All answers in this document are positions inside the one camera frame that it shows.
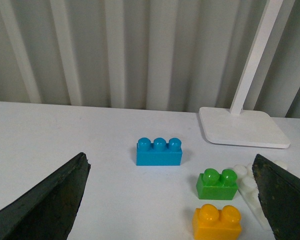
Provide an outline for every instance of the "yellow block stud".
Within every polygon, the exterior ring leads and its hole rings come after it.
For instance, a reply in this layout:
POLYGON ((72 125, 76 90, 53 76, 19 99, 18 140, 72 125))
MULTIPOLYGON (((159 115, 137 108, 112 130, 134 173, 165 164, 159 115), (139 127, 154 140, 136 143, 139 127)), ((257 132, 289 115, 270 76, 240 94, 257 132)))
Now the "yellow block stud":
POLYGON ((241 214, 234 206, 218 210, 211 204, 196 208, 193 219, 195 240, 236 240, 241 233, 241 214))

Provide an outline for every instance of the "white tabletop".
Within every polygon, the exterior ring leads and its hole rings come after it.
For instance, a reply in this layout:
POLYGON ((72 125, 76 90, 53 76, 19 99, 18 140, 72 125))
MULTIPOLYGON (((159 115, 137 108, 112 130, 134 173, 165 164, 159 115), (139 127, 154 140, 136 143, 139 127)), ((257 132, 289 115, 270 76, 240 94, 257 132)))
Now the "white tabletop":
POLYGON ((206 168, 247 165, 256 154, 300 177, 300 119, 274 121, 289 148, 211 144, 197 113, 0 102, 0 209, 84 152, 91 171, 69 240, 191 240, 195 208, 206 203, 239 209, 239 240, 273 240, 238 192, 199 200, 196 182, 206 168), (136 166, 142 137, 179 138, 181 166, 136 166))

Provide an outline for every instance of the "blue block stud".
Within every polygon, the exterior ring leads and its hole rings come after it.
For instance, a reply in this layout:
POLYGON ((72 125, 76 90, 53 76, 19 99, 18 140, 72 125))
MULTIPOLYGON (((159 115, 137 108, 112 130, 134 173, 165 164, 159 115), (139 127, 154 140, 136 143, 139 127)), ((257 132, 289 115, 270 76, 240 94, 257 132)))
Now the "blue block stud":
POLYGON ((174 137, 166 142, 161 137, 151 143, 149 138, 140 138, 136 144, 137 166, 179 166, 182 149, 180 139, 174 137))

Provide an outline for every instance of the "curtain fold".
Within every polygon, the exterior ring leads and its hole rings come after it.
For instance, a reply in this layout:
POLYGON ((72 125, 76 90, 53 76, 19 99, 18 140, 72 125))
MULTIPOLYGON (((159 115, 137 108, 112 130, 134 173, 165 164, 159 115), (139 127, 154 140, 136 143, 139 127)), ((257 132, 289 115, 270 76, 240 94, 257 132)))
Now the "curtain fold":
MULTIPOLYGON (((229 108, 266 0, 0 0, 0 101, 229 108)), ((284 0, 243 106, 300 118, 300 0, 284 0)))

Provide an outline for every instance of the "green block stud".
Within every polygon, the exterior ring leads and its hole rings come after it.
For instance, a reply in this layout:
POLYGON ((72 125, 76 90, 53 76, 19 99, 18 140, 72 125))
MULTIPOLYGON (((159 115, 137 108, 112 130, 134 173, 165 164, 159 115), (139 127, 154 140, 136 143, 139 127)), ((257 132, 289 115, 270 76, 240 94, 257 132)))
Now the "green block stud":
POLYGON ((196 182, 199 199, 232 200, 238 190, 237 178, 231 169, 224 169, 219 174, 215 169, 207 168, 196 182))

